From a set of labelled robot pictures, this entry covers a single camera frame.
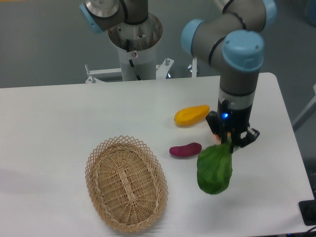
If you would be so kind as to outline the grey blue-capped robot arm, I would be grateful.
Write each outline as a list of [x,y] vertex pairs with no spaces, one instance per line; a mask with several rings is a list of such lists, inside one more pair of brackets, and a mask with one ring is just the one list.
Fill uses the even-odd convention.
[[[146,0],[87,0],[79,9],[91,30],[107,32],[123,54],[120,67],[124,81],[157,78],[153,49],[163,30]],[[220,74],[218,109],[209,112],[206,121],[212,133],[231,149],[245,147],[259,136],[259,131],[250,127],[249,118],[264,61],[260,32],[276,16],[272,0],[230,0],[216,20],[194,19],[182,30],[182,48]]]

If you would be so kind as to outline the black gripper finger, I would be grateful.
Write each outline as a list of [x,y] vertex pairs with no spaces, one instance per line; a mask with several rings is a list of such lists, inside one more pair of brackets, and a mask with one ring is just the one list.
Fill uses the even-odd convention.
[[244,137],[241,137],[241,133],[237,133],[233,130],[231,133],[230,153],[234,152],[234,148],[244,148],[245,146],[253,143],[259,135],[260,132],[254,128],[247,129]]
[[215,111],[210,111],[205,117],[212,133],[221,141],[221,125]]

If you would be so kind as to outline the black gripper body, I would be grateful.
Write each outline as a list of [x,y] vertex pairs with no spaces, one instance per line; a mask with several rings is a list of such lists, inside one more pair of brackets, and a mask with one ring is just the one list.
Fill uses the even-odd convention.
[[228,102],[218,102],[217,114],[220,121],[219,137],[222,143],[227,142],[226,134],[231,134],[232,143],[241,143],[241,134],[249,127],[252,105],[236,110],[228,108]]

